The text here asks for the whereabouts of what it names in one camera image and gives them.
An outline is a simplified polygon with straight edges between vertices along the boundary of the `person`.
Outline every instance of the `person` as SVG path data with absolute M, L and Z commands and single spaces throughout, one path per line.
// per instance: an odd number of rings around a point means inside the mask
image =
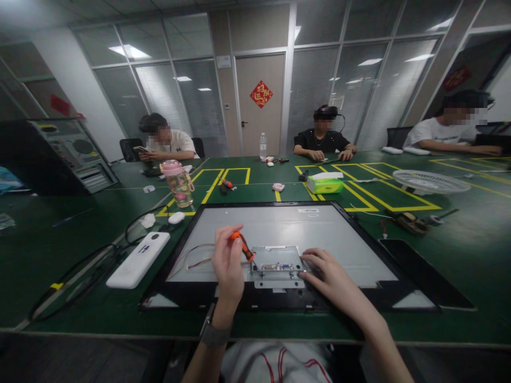
M 489 93 L 462 90 L 443 99 L 442 114 L 424 120 L 408 133 L 403 147 L 465 152 L 498 156 L 500 146 L 472 146 L 478 131 L 475 129 L 476 109 L 488 107 Z M 459 144 L 460 140 L 468 142 Z
M 138 128 L 149 134 L 146 146 L 149 152 L 139 153 L 143 162 L 199 158 L 190 136 L 182 130 L 171 129 L 161 114 L 143 116 Z
M 322 105 L 314 112 L 314 129 L 298 133 L 294 138 L 293 154 L 309 156 L 315 161 L 323 161 L 325 153 L 340 153 L 337 159 L 348 161 L 357 152 L 357 147 L 343 137 L 340 132 L 330 130 L 332 120 L 337 116 L 335 106 Z
M 311 344 L 299 349 L 296 343 L 282 347 L 281 344 L 238 342 L 226 353 L 230 328 L 245 286 L 241 267 L 242 242 L 239 238 L 232 242 L 230 237 L 242 228 L 242 224 L 228 226 L 215 233 L 211 262 L 219 295 L 211 321 L 203 333 L 213 329 L 213 333 L 209 333 L 213 335 L 203 335 L 182 382 L 218 382 L 220 372 L 225 382 L 273 382 L 277 381 L 277 374 L 279 381 L 331 382 L 323 367 L 325 359 Z M 321 269 L 324 278 L 318 279 L 309 272 L 302 272 L 299 277 L 318 289 L 360 327 L 385 381 L 413 382 L 385 320 L 333 255 L 327 250 L 311 248 L 305 250 L 301 258 Z

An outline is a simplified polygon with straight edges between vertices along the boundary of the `table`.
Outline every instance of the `table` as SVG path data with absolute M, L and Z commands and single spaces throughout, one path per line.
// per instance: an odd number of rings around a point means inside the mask
M 442 157 L 394 156 L 380 151 L 361 152 L 349 163 L 313 166 L 300 156 L 267 167 L 255 157 L 208 159 L 194 171 L 194 203 L 185 209 L 185 223 L 201 203 L 335 200 L 356 213 L 360 224 L 375 238 L 381 238 L 379 217 L 385 209 L 414 211 L 420 217 L 458 208 L 447 223 L 424 237 L 413 236 L 387 225 L 390 238 L 401 238 L 421 253 L 437 270 L 477 307 L 476 312 L 384 313 L 392 334 L 401 344 L 456 344 L 508 346 L 511 334 L 511 178 L 509 173 L 484 173 L 503 169 L 511 157 L 486 159 L 467 155 Z M 169 203 L 169 213 L 177 211 L 167 185 L 139 174 L 140 163 L 113 167 L 120 183 L 90 197 L 0 198 L 0 209 L 11 215 L 16 234 L 1 238 L 0 328 L 12 330 L 26 318 L 32 304 L 54 279 L 77 259 L 102 244 L 118 238 L 126 224 L 160 201 Z M 345 173 L 345 189 L 338 195 L 314 196 L 298 182 L 299 171 Z M 459 195 L 418 197 L 403 191 L 391 179 L 395 169 L 432 171 L 462 178 L 472 189 Z M 237 189 L 223 196 L 219 177 L 229 179 Z M 380 182 L 358 184 L 350 179 L 378 177 Z M 285 184 L 282 193 L 271 189 L 274 182 Z M 144 194 L 153 184 L 156 190 Z M 78 212 L 94 209 L 67 224 L 51 224 Z M 160 216 L 167 211 L 159 212 Z M 78 303 L 45 321 L 31 323 L 23 331 L 30 334 L 80 334 L 101 337 L 197 338 L 204 313 L 172 310 L 140 313 L 138 303 L 146 288 L 176 244 L 185 225 L 172 238 L 140 285 L 134 290 L 107 288 L 104 281 Z M 232 337 L 314 339 L 359 342 L 361 332 L 341 313 L 240 312 L 235 317 Z

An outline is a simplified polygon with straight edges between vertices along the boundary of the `watch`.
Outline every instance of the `watch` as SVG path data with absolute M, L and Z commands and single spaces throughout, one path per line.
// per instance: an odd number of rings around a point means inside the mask
M 211 325 L 211 318 L 213 317 L 214 309 L 215 304 L 212 303 L 209 307 L 208 315 L 206 315 L 206 320 L 204 321 L 201 331 L 201 342 L 210 348 L 217 348 L 225 345 L 229 341 L 230 330 L 232 328 L 229 327 L 225 330 L 218 330 Z

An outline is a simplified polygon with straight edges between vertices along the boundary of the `office chair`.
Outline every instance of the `office chair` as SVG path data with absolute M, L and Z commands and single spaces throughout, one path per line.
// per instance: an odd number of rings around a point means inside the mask
M 387 146 L 402 149 L 408 133 L 414 127 L 387 128 Z
M 126 162 L 140 161 L 138 153 L 133 150 L 135 146 L 144 146 L 140 138 L 125 138 L 119 141 L 119 145 L 121 146 L 122 156 Z
M 195 146 L 195 152 L 200 158 L 205 158 L 206 155 L 204 154 L 204 144 L 202 143 L 202 138 L 192 138 L 193 146 Z

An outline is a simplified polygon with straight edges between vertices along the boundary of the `black hair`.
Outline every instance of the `black hair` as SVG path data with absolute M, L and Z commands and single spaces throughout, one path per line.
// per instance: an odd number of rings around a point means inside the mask
M 314 120 L 335 120 L 337 116 L 337 107 L 328 106 L 328 104 L 320 106 L 314 111 Z
M 451 96 L 445 96 L 442 101 L 442 108 L 464 107 L 464 108 L 484 108 L 492 103 L 490 94 L 481 90 L 462 90 Z
M 160 126 L 167 126 L 167 120 L 158 113 L 145 115 L 138 123 L 138 128 L 142 133 L 158 133 L 158 127 Z

